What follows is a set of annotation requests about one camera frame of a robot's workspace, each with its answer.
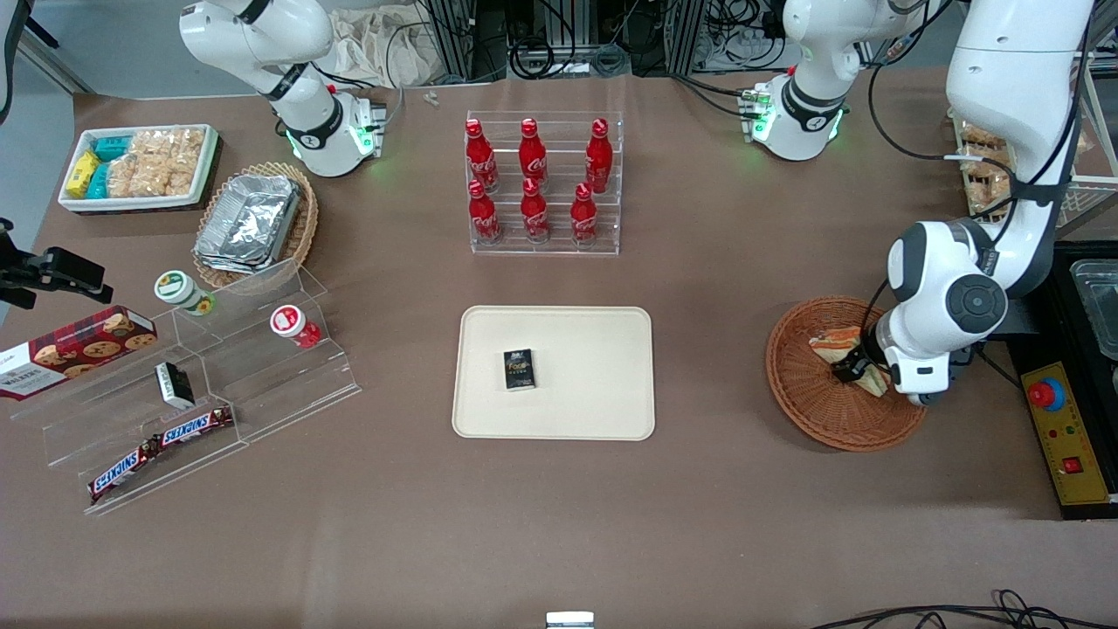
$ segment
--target cookie box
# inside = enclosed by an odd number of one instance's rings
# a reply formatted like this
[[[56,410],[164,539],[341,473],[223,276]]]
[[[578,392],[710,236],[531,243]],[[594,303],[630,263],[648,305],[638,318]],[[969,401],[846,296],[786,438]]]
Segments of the cookie box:
[[[26,400],[155,343],[155,325],[113,305],[0,354],[0,398]]]

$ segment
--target emergency stop button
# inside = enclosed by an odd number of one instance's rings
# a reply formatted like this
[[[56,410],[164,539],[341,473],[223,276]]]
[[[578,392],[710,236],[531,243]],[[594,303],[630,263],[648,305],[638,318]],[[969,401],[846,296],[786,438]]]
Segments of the emergency stop button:
[[[1083,463],[1079,457],[1068,457],[1063,460],[1063,474],[1083,474]]]
[[[1063,404],[1068,398],[1063,391],[1063,385],[1055,379],[1044,379],[1031,384],[1027,394],[1029,402],[1033,407],[1040,407],[1050,413],[1063,409]]]

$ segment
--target small jar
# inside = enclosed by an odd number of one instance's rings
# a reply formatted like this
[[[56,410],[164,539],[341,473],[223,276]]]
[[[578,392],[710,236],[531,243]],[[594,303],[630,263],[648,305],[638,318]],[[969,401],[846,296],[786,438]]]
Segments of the small jar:
[[[272,313],[272,332],[290,339],[303,350],[310,350],[322,341],[322,331],[295,305],[281,305]]]
[[[182,270],[168,270],[160,275],[155,279],[155,296],[193,317],[203,317],[214,309],[214,294],[198,287]]]

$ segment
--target brown table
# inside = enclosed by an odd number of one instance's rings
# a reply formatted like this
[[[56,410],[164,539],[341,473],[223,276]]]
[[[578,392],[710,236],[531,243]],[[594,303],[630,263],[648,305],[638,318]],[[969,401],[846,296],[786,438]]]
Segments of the brown table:
[[[944,150],[944,73],[890,70],[881,83],[897,137]],[[955,166],[891,150],[864,92],[806,163],[746,145],[730,116],[666,79],[438,88],[438,108],[410,94],[382,159],[314,179],[323,210],[309,267],[332,290],[331,328],[364,392],[102,518],[80,514],[74,477],[45,467],[38,431],[0,423],[3,626],[540,627],[548,610],[590,609],[606,628],[792,628],[982,604],[998,587],[1118,619],[1116,525],[1054,521],[1021,397],[987,368],[908,442],[872,455],[816,445],[769,394],[762,352],[785,309],[868,296],[902,229],[964,207]],[[292,160],[259,97],[75,106],[79,130],[214,124],[226,140],[219,180]],[[623,108],[620,257],[473,256],[470,107]],[[39,246],[104,264],[120,303],[159,312],[151,283],[190,267],[197,221],[53,206]],[[458,320],[479,303],[646,308],[655,433],[456,437]],[[9,346],[96,307],[45,295],[0,337]]]

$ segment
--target wicker basket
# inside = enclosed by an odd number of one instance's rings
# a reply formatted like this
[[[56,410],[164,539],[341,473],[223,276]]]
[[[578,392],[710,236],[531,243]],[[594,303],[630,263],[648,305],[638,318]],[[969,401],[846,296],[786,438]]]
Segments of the wicker basket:
[[[927,412],[892,389],[874,398],[839,382],[807,345],[826,331],[861,325],[865,306],[849,296],[804,301],[780,318],[765,350],[769,388],[784,412],[813,439],[852,452],[897,446],[916,432]],[[882,314],[874,307],[870,322]]]
[[[263,174],[265,177],[273,177],[276,174],[282,174],[290,178],[293,181],[299,182],[300,187],[300,198],[299,206],[296,207],[295,220],[292,221],[291,230],[287,232],[287,242],[284,247],[283,255],[280,259],[287,259],[288,257],[294,257],[300,264],[306,260],[306,255],[311,251],[311,240],[314,239],[314,229],[319,226],[319,201],[314,198],[314,190],[311,188],[311,182],[306,179],[306,175],[299,171],[293,165],[286,163],[275,163],[266,162],[258,163],[256,165],[249,165],[248,168],[241,170],[237,174],[234,174],[221,184],[221,187],[210,197],[209,203],[206,206],[206,212],[202,213],[201,223],[198,226],[198,234],[201,235],[202,229],[206,228],[206,223],[209,221],[210,215],[214,212],[214,206],[217,203],[217,199],[221,196],[221,192],[229,187],[229,182],[233,181],[234,177],[240,174]],[[207,284],[219,288],[236,282],[237,279],[243,279],[248,275],[245,273],[234,273],[231,270],[219,270],[217,268],[210,268],[195,256],[195,267],[198,268],[198,275],[206,280]],[[292,265],[293,271],[299,270],[299,266]],[[288,276],[272,276],[268,283],[286,280]],[[256,286],[259,289],[267,289],[267,286]]]

